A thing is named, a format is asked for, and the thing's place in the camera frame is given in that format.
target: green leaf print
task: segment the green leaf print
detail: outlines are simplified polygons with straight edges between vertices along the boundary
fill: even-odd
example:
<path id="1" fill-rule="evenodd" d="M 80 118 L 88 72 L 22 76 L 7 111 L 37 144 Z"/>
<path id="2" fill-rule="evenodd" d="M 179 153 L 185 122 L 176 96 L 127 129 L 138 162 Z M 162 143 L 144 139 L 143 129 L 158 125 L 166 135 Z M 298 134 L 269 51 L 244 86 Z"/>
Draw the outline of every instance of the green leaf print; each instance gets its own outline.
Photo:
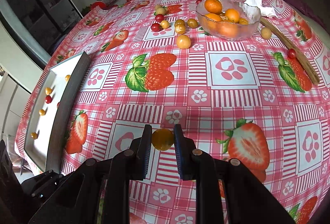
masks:
<path id="1" fill-rule="evenodd" d="M 288 84 L 288 86 L 296 91 L 305 92 L 301 87 L 299 82 L 296 79 L 296 76 L 289 66 L 278 66 L 279 74 L 281 75 L 282 79 Z"/>

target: yellow fruit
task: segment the yellow fruit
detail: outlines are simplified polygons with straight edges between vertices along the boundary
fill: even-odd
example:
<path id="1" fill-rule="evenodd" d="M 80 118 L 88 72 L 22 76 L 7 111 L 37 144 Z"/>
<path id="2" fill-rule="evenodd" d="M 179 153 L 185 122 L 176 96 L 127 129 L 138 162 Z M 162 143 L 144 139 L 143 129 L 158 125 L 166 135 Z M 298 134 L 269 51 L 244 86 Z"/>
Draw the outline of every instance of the yellow fruit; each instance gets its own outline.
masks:
<path id="1" fill-rule="evenodd" d="M 179 25 L 177 25 L 177 26 L 175 27 L 174 31 L 175 31 L 176 33 L 178 33 L 179 35 L 184 34 L 184 32 L 185 32 L 185 26 L 179 24 Z"/>
<path id="2" fill-rule="evenodd" d="M 188 49 L 191 45 L 191 40 L 186 35 L 180 35 L 177 37 L 177 47 L 179 49 Z"/>
<path id="3" fill-rule="evenodd" d="M 190 27 L 190 28 L 196 28 L 196 27 L 198 27 L 198 22 L 195 20 L 195 19 L 189 19 L 188 20 L 188 26 Z"/>
<path id="4" fill-rule="evenodd" d="M 177 25 L 184 25 L 184 20 L 182 20 L 182 19 L 176 20 L 174 23 L 174 26 L 177 26 Z"/>
<path id="5" fill-rule="evenodd" d="M 248 20 L 244 19 L 244 18 L 240 18 L 240 20 L 238 21 L 241 25 L 248 25 L 249 22 Z"/>
<path id="6" fill-rule="evenodd" d="M 268 27 L 262 28 L 260 34 L 265 40 L 269 40 L 272 37 L 272 31 Z"/>
<path id="7" fill-rule="evenodd" d="M 166 128 L 157 129 L 152 133 L 151 143 L 157 150 L 168 150 L 174 144 L 174 134 Z"/>
<path id="8" fill-rule="evenodd" d="M 46 111 L 44 111 L 43 109 L 39 110 L 39 115 L 40 116 L 44 116 L 46 114 Z"/>
<path id="9" fill-rule="evenodd" d="M 158 14 L 162 14 L 165 15 L 166 14 L 166 10 L 163 7 L 160 7 L 156 10 L 156 15 Z"/>
<path id="10" fill-rule="evenodd" d="M 36 140 L 38 138 L 38 134 L 36 132 L 31 133 L 31 137 Z"/>
<path id="11" fill-rule="evenodd" d="M 163 28 L 163 29 L 166 29 L 166 28 L 169 28 L 170 27 L 170 23 L 166 20 L 163 20 L 160 22 L 160 26 Z"/>
<path id="12" fill-rule="evenodd" d="M 53 91 L 52 88 L 49 88 L 49 87 L 47 87 L 45 89 L 46 95 L 50 95 L 52 93 L 52 91 Z"/>
<path id="13" fill-rule="evenodd" d="M 222 11 L 222 4 L 219 0 L 206 0 L 204 7 L 209 13 L 220 14 Z"/>
<path id="14" fill-rule="evenodd" d="M 155 6 L 155 11 L 156 11 L 157 9 L 159 9 L 159 8 L 162 8 L 162 7 L 163 7 L 163 6 L 157 4 L 157 5 Z"/>
<path id="15" fill-rule="evenodd" d="M 234 23 L 240 21 L 240 13 L 235 9 L 226 10 L 225 16 L 227 16 L 228 20 L 233 21 Z"/>

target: table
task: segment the table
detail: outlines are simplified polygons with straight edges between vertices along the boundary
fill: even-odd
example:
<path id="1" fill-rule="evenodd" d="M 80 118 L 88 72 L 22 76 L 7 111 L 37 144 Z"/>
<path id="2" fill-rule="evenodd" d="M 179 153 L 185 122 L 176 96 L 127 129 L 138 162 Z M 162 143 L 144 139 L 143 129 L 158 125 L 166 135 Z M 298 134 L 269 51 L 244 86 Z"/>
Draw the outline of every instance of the table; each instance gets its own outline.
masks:
<path id="1" fill-rule="evenodd" d="M 156 4 L 168 7 L 166 19 L 172 24 L 151 32 Z M 222 153 L 226 146 L 233 152 L 230 142 L 221 141 L 230 136 L 246 136 L 257 149 L 266 139 L 259 163 L 249 163 L 250 170 L 292 214 L 307 201 L 315 205 L 311 216 L 330 186 L 330 50 L 283 0 L 263 0 L 263 6 L 275 8 L 278 18 L 271 22 L 316 69 L 321 78 L 317 87 L 310 89 L 299 65 L 289 65 L 281 41 L 275 36 L 264 40 L 260 29 L 251 38 L 233 42 L 209 36 L 200 27 L 187 28 L 191 48 L 179 50 L 173 23 L 196 18 L 196 0 L 133 0 L 108 11 L 96 7 L 65 38 L 44 70 L 18 128 L 17 153 L 34 174 L 40 172 L 23 151 L 32 106 L 49 68 L 84 50 L 92 62 L 71 116 L 81 110 L 87 114 L 87 139 L 81 153 L 63 152 L 63 174 L 87 158 L 113 157 L 141 136 L 145 124 L 157 129 L 179 123 L 197 148 L 219 159 L 230 157 Z M 98 24 L 86 25 L 96 18 Z M 93 35 L 106 23 L 108 30 Z M 168 54 L 166 60 L 157 61 L 160 53 Z M 147 74 L 145 65 L 150 68 Z M 153 79 L 159 74 L 166 79 L 157 86 Z M 147 223 L 194 223 L 195 183 L 179 179 L 174 148 L 152 148 L 146 179 L 131 181 L 130 188 L 130 210 Z"/>

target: orange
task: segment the orange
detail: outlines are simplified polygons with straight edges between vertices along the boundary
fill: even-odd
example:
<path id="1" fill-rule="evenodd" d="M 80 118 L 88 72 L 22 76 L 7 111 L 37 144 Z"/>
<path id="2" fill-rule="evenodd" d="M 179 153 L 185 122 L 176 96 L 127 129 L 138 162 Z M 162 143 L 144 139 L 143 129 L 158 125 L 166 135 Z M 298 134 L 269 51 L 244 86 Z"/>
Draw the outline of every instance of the orange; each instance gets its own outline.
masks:
<path id="1" fill-rule="evenodd" d="M 216 22 L 221 22 L 222 19 L 219 15 L 215 14 L 215 13 L 208 13 L 205 15 L 208 19 L 214 20 Z"/>
<path id="2" fill-rule="evenodd" d="M 228 20 L 233 21 L 234 23 L 238 23 L 240 21 L 240 13 L 235 9 L 228 9 L 225 12 Z"/>
<path id="3" fill-rule="evenodd" d="M 209 13 L 219 14 L 222 11 L 222 4 L 219 0 L 206 0 L 204 7 Z"/>
<path id="4" fill-rule="evenodd" d="M 248 20 L 246 20 L 246 19 L 244 19 L 244 18 L 240 18 L 239 23 L 240 23 L 241 25 L 248 25 L 248 24 L 249 24 Z"/>
<path id="5" fill-rule="evenodd" d="M 227 38 L 235 38 L 238 32 L 237 25 L 234 23 L 223 22 L 220 24 L 219 33 Z"/>

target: red cherry tomato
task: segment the red cherry tomato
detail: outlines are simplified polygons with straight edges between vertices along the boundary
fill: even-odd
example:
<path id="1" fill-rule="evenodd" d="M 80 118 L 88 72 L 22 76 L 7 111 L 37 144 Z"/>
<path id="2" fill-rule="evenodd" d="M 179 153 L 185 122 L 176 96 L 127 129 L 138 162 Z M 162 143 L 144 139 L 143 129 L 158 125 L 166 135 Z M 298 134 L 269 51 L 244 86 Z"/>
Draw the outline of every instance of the red cherry tomato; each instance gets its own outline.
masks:
<path id="1" fill-rule="evenodd" d="M 158 14 L 158 15 L 156 15 L 156 17 L 155 17 L 155 20 L 156 20 L 156 22 L 158 22 L 158 23 L 160 23 L 161 21 L 163 21 L 165 19 L 165 17 L 164 17 L 164 15 L 162 15 L 162 14 Z"/>
<path id="2" fill-rule="evenodd" d="M 289 50 L 288 50 L 288 57 L 289 57 L 290 59 L 294 59 L 294 58 L 296 58 L 296 51 L 295 51 L 294 49 L 289 49 Z"/>
<path id="3" fill-rule="evenodd" d="M 158 32 L 158 31 L 160 31 L 160 24 L 158 24 L 158 23 L 152 24 L 151 25 L 151 31 L 152 32 Z"/>
<path id="4" fill-rule="evenodd" d="M 49 104 L 52 101 L 52 97 L 50 95 L 47 95 L 45 101 L 47 104 Z"/>

